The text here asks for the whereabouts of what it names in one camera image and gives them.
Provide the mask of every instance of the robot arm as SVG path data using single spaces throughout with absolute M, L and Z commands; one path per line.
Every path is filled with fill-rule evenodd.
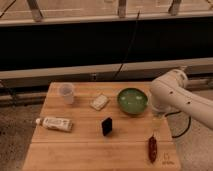
M 175 107 L 213 129 L 213 101 L 187 90 L 188 78 L 182 70 L 172 70 L 156 78 L 150 85 L 154 113 L 169 113 Z

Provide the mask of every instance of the green bowl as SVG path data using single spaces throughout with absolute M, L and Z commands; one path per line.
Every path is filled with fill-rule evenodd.
M 148 98 L 137 88 L 126 88 L 118 94 L 117 101 L 122 111 L 138 115 L 146 109 Z

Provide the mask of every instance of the plastic cup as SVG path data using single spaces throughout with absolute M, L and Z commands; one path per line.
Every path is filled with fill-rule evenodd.
M 72 83 L 63 83 L 58 88 L 58 94 L 66 104 L 73 104 L 75 87 Z

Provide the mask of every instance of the wooden tabletop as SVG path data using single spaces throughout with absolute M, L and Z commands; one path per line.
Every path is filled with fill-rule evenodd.
M 153 114 L 147 108 L 137 117 L 123 113 L 116 102 L 118 93 L 135 87 L 149 95 L 148 83 L 74 83 L 75 102 L 66 105 L 57 94 L 61 83 L 50 85 L 41 116 L 70 118 L 71 133 L 37 126 L 23 171 L 139 171 L 180 170 L 180 163 L 166 119 L 155 137 L 158 156 L 154 164 L 148 159 L 148 139 L 153 134 Z M 103 93 L 110 102 L 96 111 L 89 103 Z M 113 119 L 113 131 L 102 135 L 101 122 Z

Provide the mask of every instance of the speckled floor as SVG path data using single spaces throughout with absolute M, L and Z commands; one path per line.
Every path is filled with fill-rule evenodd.
M 42 105 L 0 108 L 0 171 L 20 171 Z
M 213 100 L 213 91 L 198 94 Z M 0 108 L 0 171 L 21 171 L 42 105 Z M 187 126 L 188 116 L 168 117 L 173 135 Z M 182 171 L 213 169 L 213 131 L 192 120 L 190 130 L 174 139 Z

